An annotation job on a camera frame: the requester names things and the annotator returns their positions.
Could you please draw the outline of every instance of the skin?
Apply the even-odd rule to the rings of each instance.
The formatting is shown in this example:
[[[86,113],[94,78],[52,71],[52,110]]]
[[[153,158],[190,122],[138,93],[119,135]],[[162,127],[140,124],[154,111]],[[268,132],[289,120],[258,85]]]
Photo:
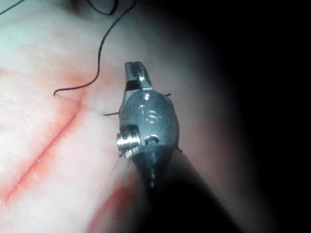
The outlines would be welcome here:
[[[118,160],[118,116],[103,116],[119,109],[128,61],[172,93],[179,146],[236,225],[274,231],[233,98],[186,24],[138,4],[108,36],[98,80],[52,96],[94,78],[99,42],[130,4],[107,17],[84,1],[28,0],[0,16],[0,231],[131,232],[125,220],[138,221],[148,203],[135,166]],[[134,208],[132,196],[144,204]]]

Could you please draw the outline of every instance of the red wound line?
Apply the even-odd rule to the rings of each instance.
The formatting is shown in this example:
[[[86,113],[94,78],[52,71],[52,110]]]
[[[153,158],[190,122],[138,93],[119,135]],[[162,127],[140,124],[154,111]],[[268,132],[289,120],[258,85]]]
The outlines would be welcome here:
[[[55,147],[56,144],[60,141],[62,136],[67,132],[69,127],[73,124],[77,113],[79,112],[81,108],[81,99],[77,103],[77,108],[74,111],[74,115],[71,117],[71,119],[65,124],[65,126],[58,132],[58,134],[52,139],[52,141],[44,148],[44,150],[34,159],[34,162],[30,165],[30,167],[24,172],[23,175],[21,175],[20,179],[17,181],[17,183],[13,186],[11,191],[8,193],[6,199],[4,200],[4,203],[8,203],[9,200],[12,200],[12,197],[18,193],[18,191],[21,191],[22,185],[31,185],[31,173],[36,173],[35,171],[38,170],[37,173],[40,175],[44,174],[45,172],[48,172],[48,169],[46,169],[46,166],[44,166],[44,163],[48,162],[48,157],[52,156],[51,148]]]
[[[131,202],[131,191],[127,187],[116,189],[97,211],[87,233],[92,233],[100,225],[101,218],[109,209],[113,209],[113,217],[122,218],[128,212]]]

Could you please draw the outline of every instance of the blood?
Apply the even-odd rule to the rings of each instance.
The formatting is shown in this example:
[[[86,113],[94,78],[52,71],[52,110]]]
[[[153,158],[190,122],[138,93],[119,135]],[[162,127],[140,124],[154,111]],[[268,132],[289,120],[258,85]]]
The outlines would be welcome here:
[[[120,219],[125,216],[129,211],[131,203],[131,189],[128,187],[121,187],[115,189],[113,193],[108,197],[108,199],[101,205],[95,215],[89,229],[88,233],[94,232],[102,217],[110,210],[111,215],[114,219]]]

